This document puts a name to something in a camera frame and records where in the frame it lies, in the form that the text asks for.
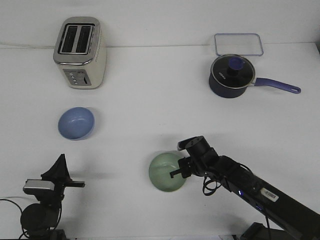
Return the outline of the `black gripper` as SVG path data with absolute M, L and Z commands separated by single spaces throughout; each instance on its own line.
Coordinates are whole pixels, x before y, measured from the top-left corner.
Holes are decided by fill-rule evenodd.
M 56 162 L 48 171 L 41 174 L 41 179 L 50 181 L 54 184 L 54 190 L 51 194 L 51 198 L 55 200 L 64 199 L 65 188 L 84 188 L 86 185 L 84 181 L 74 181 L 71 179 L 64 153 L 58 157 Z
M 178 160 L 179 169 L 169 173 L 173 179 L 176 175 L 188 178 L 191 175 L 198 177 L 213 177 L 213 165 L 218 161 L 217 152 L 211 147 L 205 137 L 197 144 L 185 149 L 189 157 Z

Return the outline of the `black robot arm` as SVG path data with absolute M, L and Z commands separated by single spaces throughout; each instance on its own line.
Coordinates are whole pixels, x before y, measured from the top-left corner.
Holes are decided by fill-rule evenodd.
M 178 151 L 189 154 L 178 160 L 179 168 L 170 172 L 186 179 L 202 177 L 202 192 L 213 195 L 220 187 L 235 193 L 265 216 L 269 224 L 254 222 L 239 238 L 241 240 L 318 240 L 320 215 L 256 176 L 247 166 L 225 155 L 218 155 L 203 136 L 180 141 Z
M 22 211 L 22 229 L 30 240 L 66 240 L 65 231 L 57 228 L 62 216 L 64 191 L 67 187 L 83 188 L 85 182 L 71 179 L 63 153 L 40 176 L 40 179 L 27 179 L 22 188 L 25 194 L 35 196 L 38 201 Z

